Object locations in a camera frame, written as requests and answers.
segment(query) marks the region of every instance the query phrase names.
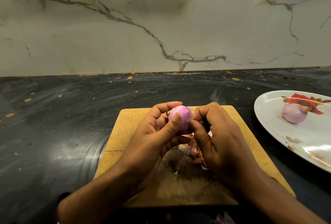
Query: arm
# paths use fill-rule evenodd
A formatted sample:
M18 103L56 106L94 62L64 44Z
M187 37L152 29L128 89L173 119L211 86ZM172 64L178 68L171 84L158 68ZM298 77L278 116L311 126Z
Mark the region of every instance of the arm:
M220 105L197 108L190 125L215 177L274 223L326 224L260 169L239 126Z
M162 116L181 104L155 105L138 125L120 159L103 175L60 202L59 223L101 223L130 197L143 191L167 151L190 142L190 138L175 136L182 122L180 114L176 113L169 122Z

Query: plate rim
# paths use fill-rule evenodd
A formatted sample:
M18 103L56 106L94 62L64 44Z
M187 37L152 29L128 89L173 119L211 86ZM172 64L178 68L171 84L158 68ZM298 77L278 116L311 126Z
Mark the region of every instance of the plate rim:
M259 100L261 100L262 97L264 97L265 95L267 95L267 94L271 94L271 93L275 93L275 92L294 92L294 93L298 93L298 92L304 92L304 91L294 91L294 90L275 90L275 91L271 91L271 92L265 92L265 93L261 94L260 96L258 96L258 97L256 98L255 102L254 102L254 113L255 113L255 116L257 117L258 121L260 122L260 124L263 126L264 129L266 129L266 131L267 131L267 132L268 132L268 133L269 133L269 134L270 134L275 140L277 140L279 143L281 143L283 146L285 146L288 150L294 152L296 155L298 155L299 157L305 159L305 160L308 161L309 163L311 163L311 164L313 164L313 165L315 165L315 166L317 166L317 167L323 169L323 170L326 171L326 172L331 173L331 169L329 169L329 168L327 168L327 167L324 167L324 166L320 165L319 163L313 161L312 159L309 159L309 158L306 157L306 156L303 156L303 155L298 154L295 150L291 150L291 149L289 149L285 144L283 144L281 141L279 141L279 140L277 139L277 137L276 137L274 134L271 133L272 131L271 131L270 128L267 126L267 124L265 124L265 123L263 122L263 120L261 120L261 118L259 118L258 114L256 113L256 111L257 111L257 106L258 106L258 103L259 103ZM309 93L309 94L313 94L313 95L317 95L317 96L324 96L324 97L328 97L328 98L331 99L331 97L329 97L329 96L325 96L325 95L321 95L321 94L317 94L317 93L312 93L312 92L305 92L305 93Z

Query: person's left hand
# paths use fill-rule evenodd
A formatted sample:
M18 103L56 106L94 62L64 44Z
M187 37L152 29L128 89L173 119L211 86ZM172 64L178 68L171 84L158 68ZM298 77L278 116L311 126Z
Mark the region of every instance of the person's left hand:
M125 152L115 165L121 166L135 182L132 194L143 191L155 177L162 158L179 144L189 143L190 138L176 136L182 116L176 113L168 122L162 113L168 112L182 102L157 104L147 113L134 132Z

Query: black sleeve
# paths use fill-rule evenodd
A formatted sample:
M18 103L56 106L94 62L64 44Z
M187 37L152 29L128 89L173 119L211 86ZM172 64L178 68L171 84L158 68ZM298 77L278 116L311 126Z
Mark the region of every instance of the black sleeve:
M36 212L31 217L27 218L20 224L57 224L57 208L60 201L69 196L70 193L63 193L59 197L56 197L40 211Z

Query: onion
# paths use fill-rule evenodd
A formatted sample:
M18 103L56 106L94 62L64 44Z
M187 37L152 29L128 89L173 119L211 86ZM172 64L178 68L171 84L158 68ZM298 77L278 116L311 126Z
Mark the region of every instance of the onion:
M169 114L169 120L176 114L179 113L182 115L183 121L182 124L178 130L178 134L184 134L185 131L188 129L188 122L192 119L192 112L190 109L188 109L184 105L176 106L171 110L171 113Z
M308 115L308 107L299 104L287 104L282 108L281 114L291 123L301 123Z

